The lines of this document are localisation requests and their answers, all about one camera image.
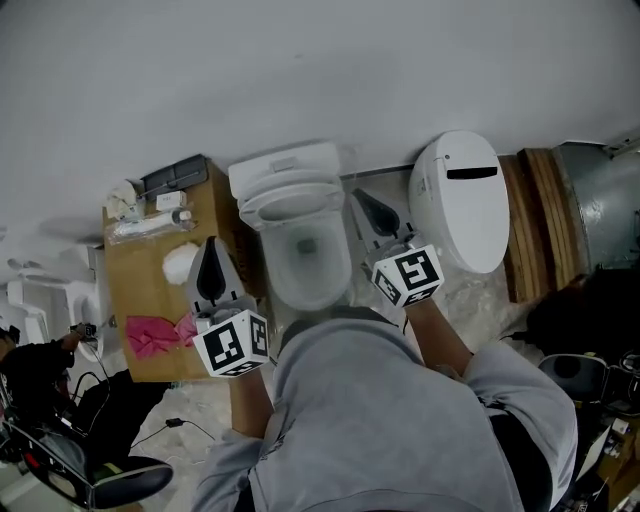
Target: white toilet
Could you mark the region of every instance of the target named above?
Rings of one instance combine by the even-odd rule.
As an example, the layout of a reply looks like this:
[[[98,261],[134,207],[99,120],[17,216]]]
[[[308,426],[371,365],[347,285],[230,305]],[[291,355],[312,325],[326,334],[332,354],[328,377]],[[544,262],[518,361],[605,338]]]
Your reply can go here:
[[[485,274],[509,241],[509,201],[496,152],[480,135],[453,131],[429,144],[409,181],[416,227],[446,261]]]
[[[44,343],[60,336],[60,332],[51,329],[56,322],[68,324],[65,326],[68,329],[78,323],[101,326],[108,320],[110,304],[103,251],[78,246],[59,258],[14,260],[10,265],[19,279],[8,284],[7,296],[11,305],[27,311],[25,328],[30,343]],[[52,297],[60,297],[53,291],[63,293],[64,304],[53,302]],[[66,318],[59,318],[61,311],[66,312]],[[82,343],[78,346],[87,360],[97,362],[104,352],[103,336],[98,336],[95,349],[94,352]]]
[[[339,173],[338,149],[331,143],[229,167],[240,218],[260,234],[271,286],[296,310],[331,306],[351,280]]]

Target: pink cloth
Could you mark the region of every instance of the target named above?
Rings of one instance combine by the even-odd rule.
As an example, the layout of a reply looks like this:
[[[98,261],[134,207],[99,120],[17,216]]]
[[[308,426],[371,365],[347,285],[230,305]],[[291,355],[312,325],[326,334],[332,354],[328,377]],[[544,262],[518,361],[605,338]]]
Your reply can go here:
[[[196,326],[193,324],[193,316],[191,313],[187,313],[182,317],[182,320],[178,322],[175,329],[176,334],[180,336],[180,339],[184,341],[185,347],[193,347],[193,337],[198,334]]]
[[[136,358],[145,359],[159,352],[168,352],[180,341],[173,324],[164,318],[130,316],[127,318],[127,338]]]

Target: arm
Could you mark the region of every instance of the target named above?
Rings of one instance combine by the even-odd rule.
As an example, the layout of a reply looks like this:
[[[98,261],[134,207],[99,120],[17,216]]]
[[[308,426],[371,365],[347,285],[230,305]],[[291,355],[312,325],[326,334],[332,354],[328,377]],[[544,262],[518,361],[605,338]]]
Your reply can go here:
[[[84,324],[76,325],[73,331],[60,339],[60,347],[67,352],[75,352],[86,333],[87,327]]]
[[[231,428],[247,437],[263,439],[273,405],[262,373],[254,370],[229,380]]]
[[[435,302],[425,300],[408,307],[405,312],[427,368],[447,365],[458,375],[464,375],[472,354]]]
[[[70,332],[60,338],[60,348],[67,352],[75,352],[78,348],[78,343],[82,341],[82,335],[78,332]]]
[[[516,417],[544,455],[554,485],[552,506],[567,490],[578,444],[575,407],[549,377],[504,343],[488,343],[469,363],[466,384],[485,403]]]
[[[273,405],[260,370],[229,379],[231,426],[211,449],[196,491],[193,512],[234,510],[249,472],[260,458]]]

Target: person in black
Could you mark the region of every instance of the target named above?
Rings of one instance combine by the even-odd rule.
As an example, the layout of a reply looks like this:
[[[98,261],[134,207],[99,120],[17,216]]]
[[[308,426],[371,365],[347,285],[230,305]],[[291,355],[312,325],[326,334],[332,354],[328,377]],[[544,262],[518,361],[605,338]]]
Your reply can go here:
[[[17,346],[17,329],[0,329],[0,373],[12,404],[37,422],[60,425],[61,418],[87,433],[83,447],[90,463],[115,463],[129,454],[140,426],[160,403],[167,383],[134,383],[128,370],[87,390],[80,403],[69,396],[65,372],[85,326],[58,341]]]

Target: black cable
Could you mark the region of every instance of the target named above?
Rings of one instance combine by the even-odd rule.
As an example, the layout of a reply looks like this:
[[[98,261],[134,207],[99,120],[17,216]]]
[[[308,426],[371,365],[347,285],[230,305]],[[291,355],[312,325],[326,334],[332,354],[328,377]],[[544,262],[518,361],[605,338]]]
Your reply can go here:
[[[205,434],[207,434],[211,439],[213,439],[214,441],[216,440],[215,437],[213,437],[211,434],[209,434],[209,432],[207,432],[205,429],[203,429],[200,425],[196,425],[193,421],[187,421],[185,420],[185,423],[190,423],[191,425],[193,425],[196,428],[199,428],[200,430],[202,430]]]
[[[138,446],[140,443],[144,443],[147,439],[151,439],[153,436],[159,434],[160,432],[162,432],[163,430],[169,428],[167,425],[165,425],[164,427],[162,427],[160,430],[158,430],[157,432],[154,432],[153,434],[151,434],[150,436],[145,437],[144,439],[140,439],[140,441],[138,441],[136,444],[134,444],[133,446],[131,446],[131,448],[135,448],[136,446]]]
[[[154,432],[153,434],[151,434],[150,436],[145,437],[144,439],[141,439],[140,441],[138,441],[137,443],[135,443],[131,448],[135,448],[136,446],[138,446],[140,443],[143,443],[144,441],[146,441],[147,439],[151,439],[153,436],[159,434],[160,432],[162,432],[164,429],[166,428],[176,428],[176,427],[181,427],[182,425],[184,425],[185,423],[189,423],[191,425],[193,425],[194,427],[200,429],[203,433],[205,433],[206,435],[208,435],[211,439],[213,439],[214,441],[216,440],[215,437],[213,437],[211,434],[209,434],[209,432],[207,432],[205,429],[203,429],[200,425],[194,423],[193,421],[189,421],[189,420],[183,420],[180,418],[171,418],[165,421],[165,426],[162,427],[160,430],[158,430],[157,432]]]
[[[98,412],[93,417],[93,421],[91,422],[91,426],[89,427],[89,432],[87,432],[87,435],[89,435],[89,434],[91,434],[91,431],[93,430],[93,425],[96,422],[96,419],[98,418],[98,416],[102,412],[102,409],[104,409],[104,406],[107,405],[107,402],[109,401],[109,397],[111,397],[111,383],[109,382],[109,375],[107,375],[107,370],[104,369],[104,365],[102,364],[102,360],[100,359],[100,356],[98,356],[98,351],[95,350],[89,343],[87,343],[87,347],[89,347],[91,349],[91,351],[95,354],[96,359],[98,361],[98,364],[100,365],[100,368],[102,368],[102,371],[104,372],[104,377],[105,377],[105,379],[107,381],[107,398],[104,399],[104,402],[102,402],[102,405],[100,406],[100,409],[98,409]]]
[[[80,378],[78,379],[78,383],[76,384],[76,390],[73,392],[73,396],[71,397],[71,400],[73,400],[74,402],[76,400],[76,397],[78,396],[78,390],[80,389],[80,384],[82,383],[82,379],[84,379],[87,375],[93,375],[93,377],[98,382],[102,382],[95,373],[93,373],[93,372],[84,372],[82,375],[80,375]]]

